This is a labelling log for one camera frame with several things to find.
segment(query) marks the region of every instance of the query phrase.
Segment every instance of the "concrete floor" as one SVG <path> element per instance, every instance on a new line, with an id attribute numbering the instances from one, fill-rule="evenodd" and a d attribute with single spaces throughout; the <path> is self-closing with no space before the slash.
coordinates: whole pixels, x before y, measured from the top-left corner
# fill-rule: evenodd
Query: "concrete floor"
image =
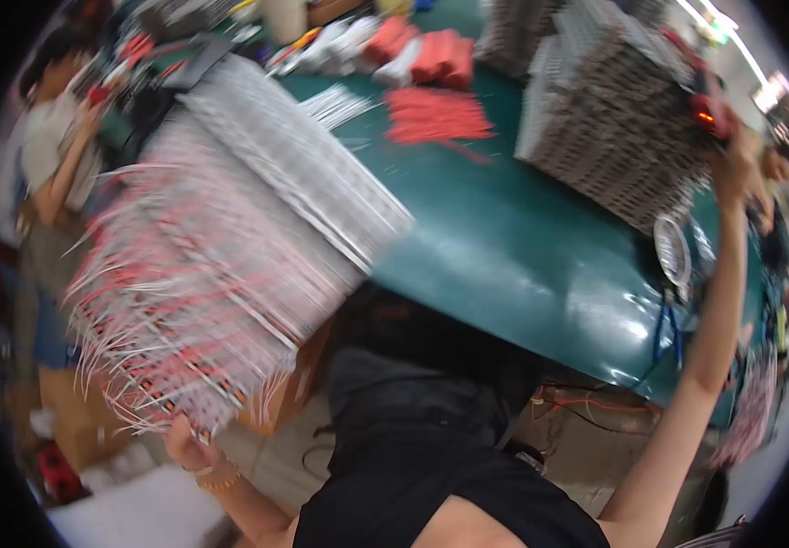
<path id="1" fill-rule="evenodd" d="M 577 411 L 587 416 L 584 406 Z M 590 516 L 597 516 L 617 484 L 647 444 L 646 435 L 605 432 L 558 409 L 542 413 L 530 404 L 522 412 L 514 437 L 533 445 L 546 457 L 546 477 L 575 500 Z M 606 411 L 590 407 L 588 416 L 610 428 L 649 431 L 653 417 L 648 411 Z M 328 477 L 333 435 L 313 438 L 316 428 L 329 423 L 326 397 L 312 397 L 294 421 L 270 437 L 263 437 L 241 424 L 233 424 L 220 434 L 218 443 L 262 493 L 278 502 L 292 515 L 322 487 Z M 145 436 L 145 443 L 159 461 L 168 460 L 157 436 Z M 306 468 L 301 464 L 306 457 Z M 707 449 L 700 451 L 701 462 Z M 697 467 L 685 482 L 672 519 L 659 546 L 668 548 L 693 538 L 693 517 L 707 486 L 708 474 Z"/>

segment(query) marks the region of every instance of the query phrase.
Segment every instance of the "scissors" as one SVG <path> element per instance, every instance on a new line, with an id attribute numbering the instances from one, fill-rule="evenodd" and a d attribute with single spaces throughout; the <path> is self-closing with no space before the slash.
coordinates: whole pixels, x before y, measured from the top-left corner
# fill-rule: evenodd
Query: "scissors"
<path id="1" fill-rule="evenodd" d="M 663 294 L 663 306 L 659 313 L 656 332 L 653 335 L 653 367 L 659 363 L 659 359 L 663 354 L 662 346 L 660 346 L 659 343 L 661 342 L 660 339 L 662 338 L 663 323 L 665 323 L 665 318 L 668 316 L 669 322 L 672 324 L 674 352 L 678 361 L 678 370 L 680 371 L 680 369 L 684 367 L 684 346 L 681 340 L 678 320 L 675 318 L 674 308 L 672 307 L 672 303 L 674 302 L 674 293 L 672 290 L 666 289 Z"/>

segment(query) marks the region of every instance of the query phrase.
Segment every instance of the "black hair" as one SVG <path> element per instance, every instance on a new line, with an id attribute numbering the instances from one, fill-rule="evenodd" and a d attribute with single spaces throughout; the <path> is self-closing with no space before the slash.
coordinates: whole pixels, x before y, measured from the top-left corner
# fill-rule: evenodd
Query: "black hair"
<path id="1" fill-rule="evenodd" d="M 24 98 L 29 95 L 29 90 L 41 80 L 45 69 L 52 62 L 59 62 L 72 53 L 82 52 L 87 45 L 87 36 L 74 26 L 54 29 L 36 50 L 29 67 L 20 75 L 20 95 Z"/>
<path id="2" fill-rule="evenodd" d="M 775 146 L 775 152 L 789 162 L 789 145 L 786 143 L 778 143 Z"/>

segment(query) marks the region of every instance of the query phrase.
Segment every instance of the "woman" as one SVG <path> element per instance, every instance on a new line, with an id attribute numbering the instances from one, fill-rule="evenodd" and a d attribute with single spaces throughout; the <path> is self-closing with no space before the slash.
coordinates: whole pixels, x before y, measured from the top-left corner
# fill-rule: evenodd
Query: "woman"
<path id="1" fill-rule="evenodd" d="M 29 104 L 20 161 L 27 197 L 18 208 L 29 228 L 14 318 L 20 376 L 34 370 L 38 291 L 59 302 L 81 265 L 82 248 L 63 255 L 83 233 L 82 208 L 102 167 L 94 139 L 103 105 L 79 104 L 67 91 L 83 66 L 85 44 L 76 29 L 54 30 L 19 82 Z"/>
<path id="2" fill-rule="evenodd" d="M 166 436 L 169 455 L 196 475 L 257 548 L 656 546 L 736 350 L 747 268 L 744 197 L 761 176 L 738 129 L 712 175 L 720 238 L 705 310 L 668 409 L 598 519 L 535 468 L 495 449 L 536 386 L 528 375 L 522 382 L 498 376 L 519 360 L 466 352 L 466 337 L 442 348 L 449 343 L 412 311 L 400 327 L 386 318 L 360 323 L 361 336 L 331 358 L 337 433 L 331 477 L 298 517 L 263 496 L 214 444 L 196 442 L 183 416 Z M 393 340 L 404 338 L 399 332 L 409 344 Z M 474 364 L 492 378 L 458 377 L 445 371 L 446 362 L 463 370 Z M 537 381 L 542 367 L 535 365 Z M 510 397 L 520 391 L 518 400 Z"/>

